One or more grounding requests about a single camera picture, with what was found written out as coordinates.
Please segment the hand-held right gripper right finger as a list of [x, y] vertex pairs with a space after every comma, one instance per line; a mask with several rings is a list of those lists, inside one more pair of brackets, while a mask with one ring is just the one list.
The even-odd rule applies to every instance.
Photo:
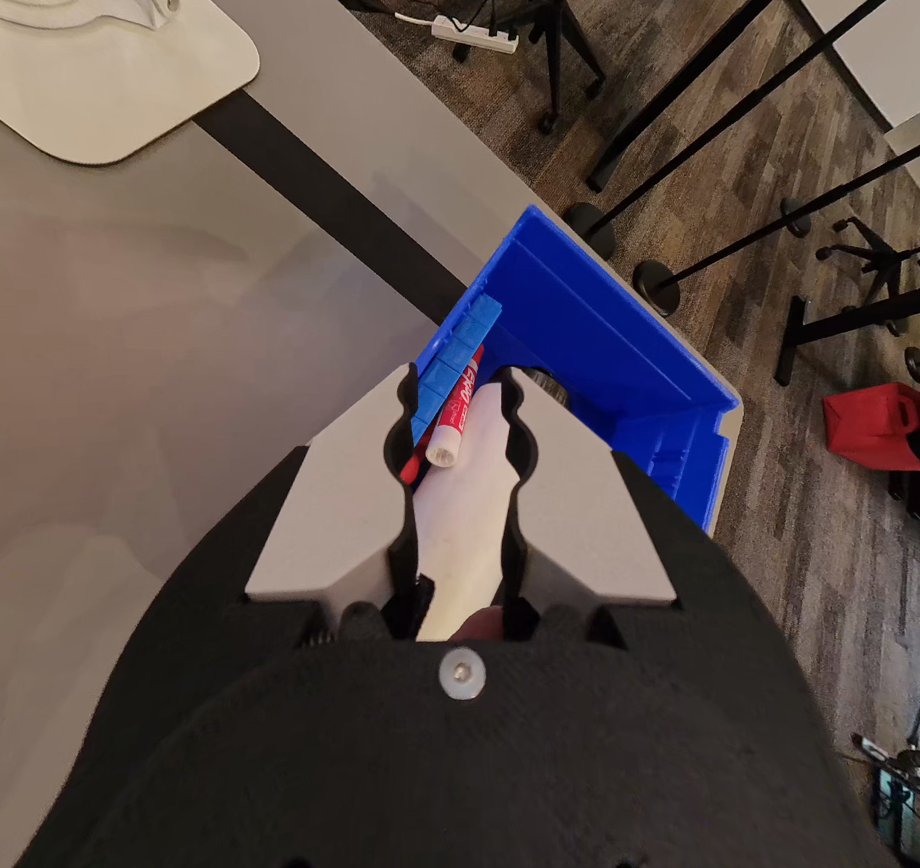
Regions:
[[610, 446], [522, 368], [498, 372], [517, 473], [501, 540], [504, 638], [528, 640], [550, 609], [590, 624], [606, 606], [678, 599]]

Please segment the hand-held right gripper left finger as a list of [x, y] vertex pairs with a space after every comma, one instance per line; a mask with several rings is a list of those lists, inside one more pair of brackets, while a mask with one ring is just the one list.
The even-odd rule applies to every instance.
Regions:
[[353, 603], [379, 609], [397, 639], [414, 639], [433, 595], [419, 577], [412, 492], [418, 370], [397, 367], [307, 445], [249, 576], [252, 601], [318, 603], [339, 631]]

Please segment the red and white marker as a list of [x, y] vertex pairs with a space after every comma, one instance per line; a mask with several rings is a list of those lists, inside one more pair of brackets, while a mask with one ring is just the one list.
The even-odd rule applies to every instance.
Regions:
[[480, 344], [454, 383], [431, 427], [425, 458], [433, 467], [450, 468], [458, 458], [483, 352], [484, 345]]

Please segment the long blue bin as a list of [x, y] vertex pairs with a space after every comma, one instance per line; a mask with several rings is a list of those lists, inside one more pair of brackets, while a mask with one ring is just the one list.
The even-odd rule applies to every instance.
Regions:
[[728, 381], [537, 207], [462, 297], [479, 293], [501, 312], [477, 384], [503, 366], [542, 369], [573, 414], [712, 533], [730, 465], [720, 428], [742, 406]]

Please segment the red pen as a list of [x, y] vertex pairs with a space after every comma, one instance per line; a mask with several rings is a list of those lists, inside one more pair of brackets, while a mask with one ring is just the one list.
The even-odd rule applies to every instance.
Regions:
[[426, 459], [426, 453], [431, 440], [432, 429], [429, 428], [421, 436], [419, 442], [413, 450], [413, 453], [399, 473], [399, 478], [403, 483], [412, 485], [419, 473], [422, 462]]

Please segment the blue block strip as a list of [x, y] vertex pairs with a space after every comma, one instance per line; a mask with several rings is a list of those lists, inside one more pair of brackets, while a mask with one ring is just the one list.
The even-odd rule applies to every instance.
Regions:
[[421, 352], [417, 361], [418, 405], [411, 419], [414, 445], [435, 419], [500, 312], [500, 302], [487, 294], [465, 295]]

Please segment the black pole stand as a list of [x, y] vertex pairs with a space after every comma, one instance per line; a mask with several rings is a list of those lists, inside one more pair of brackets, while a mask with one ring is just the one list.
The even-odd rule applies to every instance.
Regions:
[[857, 6], [856, 10], [847, 14], [830, 31], [822, 33], [821, 36], [813, 40], [810, 46], [802, 50], [798, 56], [794, 57], [771, 78], [764, 81], [753, 91], [748, 92], [740, 101], [732, 105], [724, 115], [700, 133], [695, 139], [691, 140], [684, 149], [675, 153], [670, 160], [662, 164], [655, 172], [637, 185], [609, 210], [603, 212], [599, 207], [588, 202], [579, 202], [569, 207], [563, 216], [569, 228], [574, 230], [581, 240], [589, 244], [596, 253], [599, 253], [603, 258], [609, 257], [610, 254], [615, 251], [615, 231], [613, 222], [617, 217], [628, 208], [638, 203], [640, 199], [648, 195], [651, 190], [668, 179], [686, 162], [696, 157], [696, 155], [701, 150], [705, 149], [707, 145], [737, 124], [744, 116], [753, 111], [759, 103], [764, 101], [768, 95], [804, 69], [813, 59], [829, 50], [838, 39], [849, 33], [859, 23], [863, 22], [868, 18], [868, 15], [877, 11], [886, 1], [888, 0], [863, 0]]
[[680, 307], [680, 283], [682, 281], [707, 270], [707, 268], [715, 264], [719, 264], [759, 241], [765, 240], [779, 230], [791, 229], [794, 224], [800, 222], [810, 223], [813, 214], [915, 161], [918, 156], [919, 144], [916, 143], [913, 147], [895, 155], [888, 161], [882, 162], [868, 172], [864, 172], [843, 184], [838, 184], [807, 202], [799, 202], [797, 198], [784, 198], [780, 203], [777, 218], [677, 273], [674, 273], [667, 265], [659, 261], [642, 261], [634, 270], [632, 286], [638, 295], [650, 304], [654, 310], [662, 317], [667, 318], [673, 315]]
[[600, 150], [591, 172], [586, 176], [585, 183], [590, 190], [596, 193], [604, 190], [617, 162], [628, 147], [718, 59], [772, 1], [746, 0], [649, 103], [630, 114], [615, 137]]

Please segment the red bag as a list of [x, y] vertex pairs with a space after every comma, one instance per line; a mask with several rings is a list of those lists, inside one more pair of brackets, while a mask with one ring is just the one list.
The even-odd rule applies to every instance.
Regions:
[[829, 452], [877, 471], [919, 471], [919, 392], [901, 382], [822, 399]]

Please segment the black table leg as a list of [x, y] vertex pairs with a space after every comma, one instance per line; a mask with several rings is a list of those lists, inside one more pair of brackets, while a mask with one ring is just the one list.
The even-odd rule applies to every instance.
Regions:
[[908, 319], [919, 312], [919, 290], [914, 289], [812, 322], [804, 320], [808, 304], [807, 299], [799, 296], [793, 297], [789, 304], [774, 373], [774, 380], [782, 387], [787, 387], [791, 381], [796, 355], [801, 345], [860, 330], [880, 322]]

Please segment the black office chair base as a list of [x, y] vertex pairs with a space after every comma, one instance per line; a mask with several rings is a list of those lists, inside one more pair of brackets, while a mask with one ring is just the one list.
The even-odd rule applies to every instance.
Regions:
[[825, 261], [834, 253], [847, 253], [865, 262], [862, 267], [862, 273], [873, 274], [874, 277], [868, 293], [861, 303], [862, 306], [872, 304], [879, 298], [883, 289], [888, 291], [889, 298], [900, 295], [902, 292], [902, 265], [917, 254], [919, 249], [914, 248], [903, 252], [896, 251], [857, 216], [849, 216], [835, 221], [833, 230], [842, 232], [850, 225], [860, 233], [867, 243], [865, 246], [838, 242], [818, 249], [815, 253], [815, 258], [818, 261]]

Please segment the black tripod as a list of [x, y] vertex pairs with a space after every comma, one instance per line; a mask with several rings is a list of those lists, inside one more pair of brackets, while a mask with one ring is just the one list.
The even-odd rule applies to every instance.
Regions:
[[537, 128], [543, 135], [548, 136], [553, 132], [560, 114], [563, 42], [568, 43], [594, 76], [593, 82], [585, 90], [586, 97], [592, 100], [604, 89], [604, 70], [568, 0], [523, 0], [523, 3], [510, 13], [500, 17], [492, 13], [489, 25], [498, 31], [507, 32], [510, 38], [518, 36], [519, 32], [529, 25], [530, 42], [536, 44], [541, 39], [545, 41], [549, 108], [537, 122]]

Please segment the white power strip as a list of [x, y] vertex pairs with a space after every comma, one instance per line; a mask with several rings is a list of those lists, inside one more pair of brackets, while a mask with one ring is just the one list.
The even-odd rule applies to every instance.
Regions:
[[504, 55], [514, 54], [519, 45], [519, 37], [510, 37], [507, 32], [497, 31], [490, 34], [486, 26], [471, 23], [457, 25], [444, 15], [438, 15], [433, 19], [431, 34], [455, 46], [487, 49]]

